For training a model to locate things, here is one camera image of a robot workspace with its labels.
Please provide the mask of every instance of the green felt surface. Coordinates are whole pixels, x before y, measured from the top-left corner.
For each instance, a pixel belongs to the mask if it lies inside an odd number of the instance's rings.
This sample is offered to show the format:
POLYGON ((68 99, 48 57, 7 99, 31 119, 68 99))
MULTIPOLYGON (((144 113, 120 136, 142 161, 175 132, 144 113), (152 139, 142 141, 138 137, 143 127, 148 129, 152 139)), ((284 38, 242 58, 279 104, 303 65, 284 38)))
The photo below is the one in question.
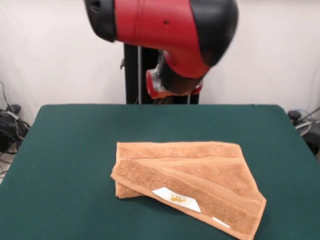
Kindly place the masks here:
POLYGON ((117 199, 118 141, 238 143, 267 199, 255 239, 320 239, 320 166, 280 107, 92 104, 40 110, 0 185, 0 239, 233 239, 154 199, 117 199))

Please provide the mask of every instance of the black metal stand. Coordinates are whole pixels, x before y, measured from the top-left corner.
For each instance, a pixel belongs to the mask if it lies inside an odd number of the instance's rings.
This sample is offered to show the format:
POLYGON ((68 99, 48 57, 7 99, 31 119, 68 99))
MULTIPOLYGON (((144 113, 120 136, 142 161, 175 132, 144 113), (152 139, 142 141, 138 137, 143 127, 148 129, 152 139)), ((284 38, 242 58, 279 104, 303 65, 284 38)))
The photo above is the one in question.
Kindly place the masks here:
MULTIPOLYGON (((141 104, 153 104, 146 88, 146 72, 154 69, 158 64, 159 51, 152 48, 141 48, 141 104)), ((126 104, 139 102, 138 77, 138 47, 124 44, 125 94, 126 104)), ((199 94, 189 96, 174 96, 173 104, 198 104, 199 94)))

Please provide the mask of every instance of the screw hole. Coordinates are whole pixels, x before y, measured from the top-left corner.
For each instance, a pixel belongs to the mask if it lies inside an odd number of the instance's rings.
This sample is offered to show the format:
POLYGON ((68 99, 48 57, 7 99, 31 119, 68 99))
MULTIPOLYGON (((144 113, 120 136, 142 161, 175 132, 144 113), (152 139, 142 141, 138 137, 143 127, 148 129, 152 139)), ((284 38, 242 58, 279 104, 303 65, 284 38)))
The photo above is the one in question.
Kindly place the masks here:
POLYGON ((101 8, 101 2, 99 0, 94 0, 90 3, 90 9, 93 12, 95 13, 100 12, 100 8, 101 8))

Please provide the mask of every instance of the folded towel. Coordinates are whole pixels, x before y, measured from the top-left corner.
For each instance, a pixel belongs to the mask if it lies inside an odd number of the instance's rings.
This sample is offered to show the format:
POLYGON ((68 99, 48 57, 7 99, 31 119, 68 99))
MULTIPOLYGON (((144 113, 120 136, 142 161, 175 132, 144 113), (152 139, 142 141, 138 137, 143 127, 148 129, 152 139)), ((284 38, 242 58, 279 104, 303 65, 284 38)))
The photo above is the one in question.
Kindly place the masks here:
POLYGON ((117 196, 146 195, 240 240, 252 240, 266 199, 237 144, 118 143, 117 196))

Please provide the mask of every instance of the gold logo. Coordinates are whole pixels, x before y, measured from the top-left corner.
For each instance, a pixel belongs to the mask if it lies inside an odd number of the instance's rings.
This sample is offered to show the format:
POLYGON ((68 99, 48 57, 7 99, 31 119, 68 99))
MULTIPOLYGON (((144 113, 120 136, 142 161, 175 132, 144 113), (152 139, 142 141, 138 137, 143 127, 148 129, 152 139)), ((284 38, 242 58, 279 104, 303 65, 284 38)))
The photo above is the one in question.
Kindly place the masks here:
POLYGON ((187 199, 184 196, 180 196, 180 195, 176 195, 176 194, 171 193, 170 200, 172 202, 185 203, 187 199))

